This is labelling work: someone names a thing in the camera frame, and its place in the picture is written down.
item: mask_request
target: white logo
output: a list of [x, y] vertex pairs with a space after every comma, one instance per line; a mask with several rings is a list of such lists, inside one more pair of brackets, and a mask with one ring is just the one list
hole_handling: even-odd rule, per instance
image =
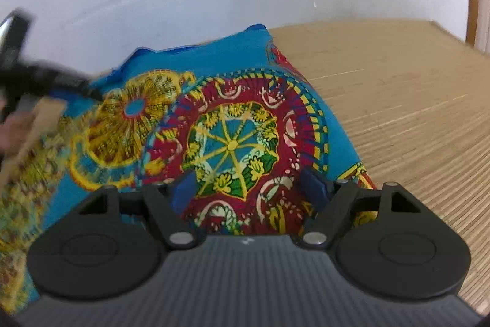
[[249, 245], [250, 243], [253, 243], [255, 240], [248, 237], [245, 240], [242, 240], [242, 244]]

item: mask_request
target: human hand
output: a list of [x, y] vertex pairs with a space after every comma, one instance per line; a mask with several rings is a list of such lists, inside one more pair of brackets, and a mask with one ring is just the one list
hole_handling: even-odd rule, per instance
[[[0, 100], [0, 110], [6, 102]], [[24, 145], [35, 119], [33, 112], [14, 112], [3, 124], [0, 124], [0, 154], [17, 154]]]

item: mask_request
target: blurry black object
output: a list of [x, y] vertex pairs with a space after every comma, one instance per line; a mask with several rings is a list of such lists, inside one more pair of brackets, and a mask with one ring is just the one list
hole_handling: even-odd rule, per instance
[[25, 63], [20, 58], [30, 23], [26, 13], [14, 10], [0, 25], [0, 88], [6, 98], [0, 124], [17, 109], [24, 94], [43, 97], [59, 91], [102, 101], [102, 94], [90, 87], [89, 77], [48, 67], [46, 63]]
[[[16, 319], [23, 327], [485, 325], [457, 297], [469, 248], [401, 185], [361, 189], [309, 167], [295, 184], [317, 211], [301, 236], [206, 235], [173, 205], [185, 198], [186, 208], [198, 191], [191, 170], [134, 192], [102, 187], [30, 247], [41, 297]], [[377, 218], [353, 227], [362, 211]]]

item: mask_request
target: patterned cloth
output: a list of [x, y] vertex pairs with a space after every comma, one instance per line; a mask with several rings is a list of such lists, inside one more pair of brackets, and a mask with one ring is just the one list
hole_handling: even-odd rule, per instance
[[198, 192], [182, 217], [243, 235], [300, 232], [312, 207], [295, 181], [307, 165], [374, 187], [263, 25], [202, 46], [138, 49], [94, 85], [104, 102], [72, 98], [2, 193], [0, 303], [9, 312], [36, 297], [30, 244], [101, 185], [130, 191], [194, 169]]

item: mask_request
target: yellow dot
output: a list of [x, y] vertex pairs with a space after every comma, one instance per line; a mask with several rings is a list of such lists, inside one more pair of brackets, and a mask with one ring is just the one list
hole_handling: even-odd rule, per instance
[[233, 151], [237, 147], [238, 147], [238, 142], [236, 140], [232, 140], [230, 143], [228, 143], [228, 146], [226, 148], [229, 151]]

